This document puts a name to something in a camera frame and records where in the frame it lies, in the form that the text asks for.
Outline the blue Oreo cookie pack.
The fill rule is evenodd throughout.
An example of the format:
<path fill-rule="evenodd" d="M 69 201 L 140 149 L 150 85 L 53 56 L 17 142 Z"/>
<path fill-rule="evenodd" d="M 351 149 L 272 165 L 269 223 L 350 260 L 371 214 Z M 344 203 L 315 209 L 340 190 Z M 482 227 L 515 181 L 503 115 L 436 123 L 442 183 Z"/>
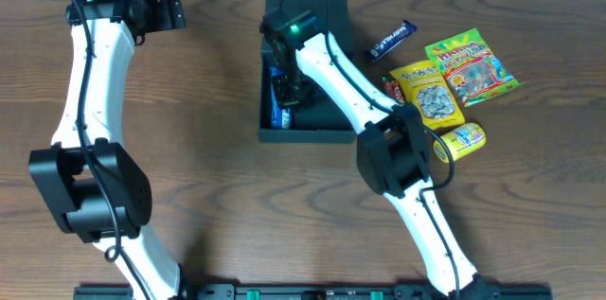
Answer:
<path fill-rule="evenodd" d="M 281 106 L 279 79 L 284 75 L 277 67 L 270 68 L 271 78 L 271 126 L 276 130 L 289 130 L 291 128 L 292 110 Z"/>

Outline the yellow sunflower seed bag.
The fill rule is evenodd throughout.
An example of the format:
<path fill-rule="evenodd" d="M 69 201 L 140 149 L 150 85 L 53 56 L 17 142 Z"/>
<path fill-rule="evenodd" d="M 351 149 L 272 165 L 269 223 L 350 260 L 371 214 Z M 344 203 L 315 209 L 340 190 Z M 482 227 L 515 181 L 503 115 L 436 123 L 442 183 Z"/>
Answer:
<path fill-rule="evenodd" d="M 432 61 L 414 62 L 390 71 L 404 99 L 421 114 L 431 130 L 451 128 L 465 123 L 464 115 L 445 79 Z"/>

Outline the green Haribo gummy bag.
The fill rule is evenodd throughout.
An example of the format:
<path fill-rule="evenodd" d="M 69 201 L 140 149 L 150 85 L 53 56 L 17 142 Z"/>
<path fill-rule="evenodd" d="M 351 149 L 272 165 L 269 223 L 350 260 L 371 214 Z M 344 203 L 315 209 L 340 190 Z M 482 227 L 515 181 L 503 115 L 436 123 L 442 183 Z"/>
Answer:
<path fill-rule="evenodd" d="M 464 107 L 499 97 L 521 85 L 477 28 L 426 45 L 424 49 Z"/>

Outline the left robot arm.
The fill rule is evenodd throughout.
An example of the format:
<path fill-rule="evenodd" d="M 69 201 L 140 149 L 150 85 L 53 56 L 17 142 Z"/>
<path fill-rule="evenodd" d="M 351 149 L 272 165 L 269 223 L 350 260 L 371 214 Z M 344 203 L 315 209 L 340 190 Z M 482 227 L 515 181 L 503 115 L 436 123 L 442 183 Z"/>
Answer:
<path fill-rule="evenodd" d="M 101 250 L 128 280 L 124 299 L 178 299 L 180 265 L 152 228 L 152 188 L 123 143 L 134 51 L 185 24 L 181 0 L 70 0 L 73 61 L 62 117 L 30 176 L 59 229 Z"/>

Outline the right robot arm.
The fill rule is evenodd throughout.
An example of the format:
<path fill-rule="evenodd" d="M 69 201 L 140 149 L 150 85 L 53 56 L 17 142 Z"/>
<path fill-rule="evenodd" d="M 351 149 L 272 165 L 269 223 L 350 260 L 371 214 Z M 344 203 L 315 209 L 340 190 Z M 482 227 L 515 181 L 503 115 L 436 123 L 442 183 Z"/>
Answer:
<path fill-rule="evenodd" d="M 307 107 L 314 87 L 320 87 L 345 115 L 357 134 L 358 170 L 399 213 L 430 285 L 449 299 L 491 298 L 491 288 L 459 247 L 437 202 L 427 143 L 433 132 L 419 111 L 370 83 L 312 12 L 290 19 L 277 9 L 263 16 L 259 31 L 283 71 L 272 81 L 277 105 Z"/>

